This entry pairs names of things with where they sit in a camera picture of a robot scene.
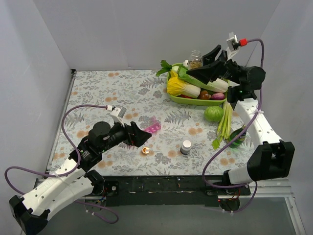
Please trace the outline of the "gold bottle cap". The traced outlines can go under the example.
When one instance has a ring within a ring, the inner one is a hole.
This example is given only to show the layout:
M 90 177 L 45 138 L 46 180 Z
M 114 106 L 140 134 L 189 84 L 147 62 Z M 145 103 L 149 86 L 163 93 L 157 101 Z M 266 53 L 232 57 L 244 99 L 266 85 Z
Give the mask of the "gold bottle cap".
M 147 155 L 147 154 L 149 154 L 149 152 L 150 152 L 150 149 L 148 147 L 145 146 L 145 147 L 142 148 L 142 153 L 143 154 Z

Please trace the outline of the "pink weekly pill organizer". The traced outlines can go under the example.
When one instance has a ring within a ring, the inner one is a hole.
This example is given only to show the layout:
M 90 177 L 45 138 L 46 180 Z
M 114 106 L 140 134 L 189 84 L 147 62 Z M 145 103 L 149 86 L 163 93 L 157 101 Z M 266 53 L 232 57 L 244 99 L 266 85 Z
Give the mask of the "pink weekly pill organizer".
M 156 119 L 155 116 L 152 116 L 151 117 L 151 122 L 152 124 L 145 128 L 144 131 L 147 132 L 147 133 L 150 133 L 150 134 L 153 134 L 153 133 L 156 133 L 158 132 L 159 130 L 161 130 L 161 124 L 160 122 Z

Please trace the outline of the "clear bottle of yellow pills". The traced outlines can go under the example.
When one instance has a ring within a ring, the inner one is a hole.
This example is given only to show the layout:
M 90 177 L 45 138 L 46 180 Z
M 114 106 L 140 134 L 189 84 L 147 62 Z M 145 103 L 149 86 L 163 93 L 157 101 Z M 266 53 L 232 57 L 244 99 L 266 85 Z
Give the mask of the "clear bottle of yellow pills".
M 196 69 L 203 66 L 203 57 L 200 51 L 194 50 L 191 52 L 188 59 L 188 69 Z

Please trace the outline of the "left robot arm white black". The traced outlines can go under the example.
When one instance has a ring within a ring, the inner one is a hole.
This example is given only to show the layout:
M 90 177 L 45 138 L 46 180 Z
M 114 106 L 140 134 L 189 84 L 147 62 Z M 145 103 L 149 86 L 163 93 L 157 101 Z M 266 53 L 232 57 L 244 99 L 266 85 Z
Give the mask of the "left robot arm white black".
M 114 126 L 104 121 L 96 123 L 78 149 L 50 177 L 32 191 L 9 200 L 13 217 L 25 234 L 38 234 L 57 212 L 80 197 L 103 193 L 105 180 L 93 167 L 102 160 L 104 152 L 122 142 L 141 147 L 151 136 L 133 121 L 130 125 Z

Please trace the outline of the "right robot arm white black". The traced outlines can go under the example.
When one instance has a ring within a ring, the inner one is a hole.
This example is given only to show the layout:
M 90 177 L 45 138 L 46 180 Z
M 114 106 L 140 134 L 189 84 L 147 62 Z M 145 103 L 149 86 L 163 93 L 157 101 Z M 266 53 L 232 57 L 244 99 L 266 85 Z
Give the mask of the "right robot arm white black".
M 236 86 L 228 89 L 227 101 L 246 126 L 238 135 L 248 133 L 255 147 L 248 162 L 242 167 L 225 171 L 219 184 L 207 181 L 204 175 L 203 181 L 231 195 L 251 182 L 286 178 L 295 148 L 292 142 L 285 142 L 276 134 L 261 110 L 262 99 L 256 96 L 255 91 L 262 89 L 266 76 L 263 68 L 239 66 L 229 59 L 221 45 L 217 45 L 203 57 L 202 67 L 187 73 L 201 82 L 211 82 L 225 76 L 236 83 Z

